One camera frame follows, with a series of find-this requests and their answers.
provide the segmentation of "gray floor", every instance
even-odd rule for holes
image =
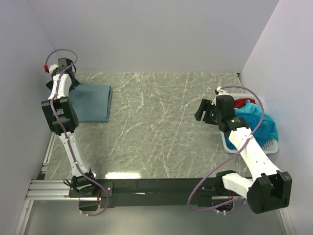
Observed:
[[[113,88],[108,123],[80,123],[79,142],[97,178],[203,177],[230,157],[217,126],[195,121],[202,98],[218,86],[239,85],[235,73],[90,73],[81,82]],[[229,89],[242,93],[241,89]],[[250,172],[237,157],[219,171]],[[70,179],[58,138],[45,179]]]
[[[243,205],[233,214],[192,213],[187,206],[120,207],[96,217],[78,202],[35,201],[25,235],[285,235],[279,211],[254,214]]]

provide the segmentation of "clothes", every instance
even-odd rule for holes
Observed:
[[[241,107],[240,109],[235,109],[235,110],[236,110],[236,114],[237,112],[250,113],[250,114],[255,114],[259,117],[261,117],[261,114],[262,114],[261,107],[259,105],[251,103],[250,100],[246,101],[245,106]],[[265,125],[271,125],[272,123],[274,123],[275,128],[273,129],[273,132],[271,133],[270,138],[268,140],[278,140],[278,133],[276,130],[275,122],[267,113],[264,113],[263,123]]]
[[[245,121],[248,123],[251,130],[254,130],[254,128],[259,123],[261,117],[255,114],[248,114],[248,113],[241,113],[236,110],[236,116],[242,117],[245,119]],[[270,136],[272,132],[276,131],[275,122],[272,122],[269,125],[265,125],[264,122],[262,122],[261,126],[257,129],[257,131],[254,133],[255,140],[258,142],[260,146],[263,146],[266,141],[270,140]],[[229,149],[236,149],[235,146],[229,141],[228,138],[225,137],[226,145]]]
[[[112,90],[110,85],[80,83],[69,93],[79,122],[107,122]]]
[[[254,99],[249,99],[249,98],[236,99],[236,100],[234,100],[234,108],[243,107],[244,105],[246,105],[247,100],[250,100],[252,103],[255,104]]]

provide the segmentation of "white plastic basket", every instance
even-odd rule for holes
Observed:
[[[252,94],[229,94],[229,95],[234,97],[234,100],[241,99],[241,98],[251,98],[251,99],[255,100],[255,103],[257,105],[259,105],[259,102],[257,101],[257,99]],[[222,137],[222,142],[223,142],[223,146],[224,146],[225,151],[228,153],[236,153],[237,149],[231,150],[231,149],[227,148],[225,136],[224,136],[223,132],[221,132],[221,137]],[[262,149],[266,154],[276,153],[278,151],[277,140],[266,141],[266,143],[262,146]]]

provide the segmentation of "marble surface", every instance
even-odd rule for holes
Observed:
[[[82,151],[96,178],[203,177],[229,158],[217,126],[196,121],[201,99],[218,86],[239,85],[235,73],[90,73],[81,82],[110,84],[107,123],[80,123]],[[228,89],[242,93],[241,89]],[[250,172],[241,157],[218,171]],[[58,138],[45,179],[70,179],[71,168]]]

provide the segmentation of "red cloth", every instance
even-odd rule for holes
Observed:
[[[241,108],[244,105],[246,105],[246,101],[250,100],[251,103],[255,104],[255,100],[254,99],[249,99],[249,98],[242,98],[242,99],[236,99],[234,100],[234,108]]]

